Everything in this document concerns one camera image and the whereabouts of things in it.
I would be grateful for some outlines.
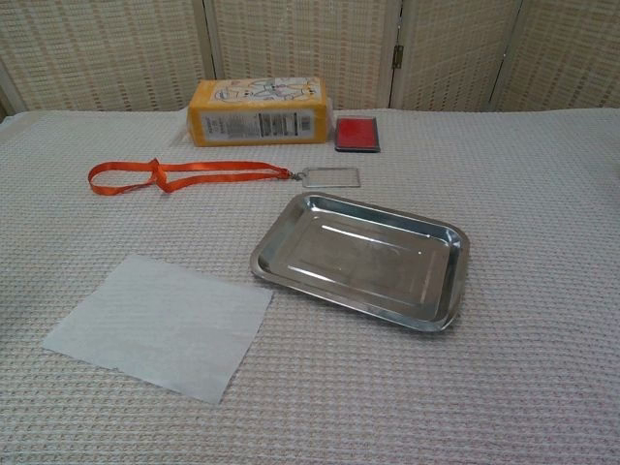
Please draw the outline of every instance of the lanyard strap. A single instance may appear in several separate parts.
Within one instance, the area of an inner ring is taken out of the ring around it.
[[[93,178],[104,171],[150,171],[151,177],[139,184],[128,186],[98,186]],[[184,177],[168,182],[167,171],[257,171],[220,174],[201,174]],[[193,184],[203,182],[239,182],[259,179],[291,179],[293,174],[286,168],[275,167],[263,162],[194,162],[177,165],[162,165],[156,158],[148,163],[142,162],[105,162],[97,165],[88,173],[90,188],[101,196],[115,196],[140,187],[157,184],[164,192],[170,193]]]

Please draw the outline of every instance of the yellow box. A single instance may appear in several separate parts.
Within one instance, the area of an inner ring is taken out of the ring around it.
[[[327,95],[318,77],[203,80],[187,110],[198,146],[320,143]]]

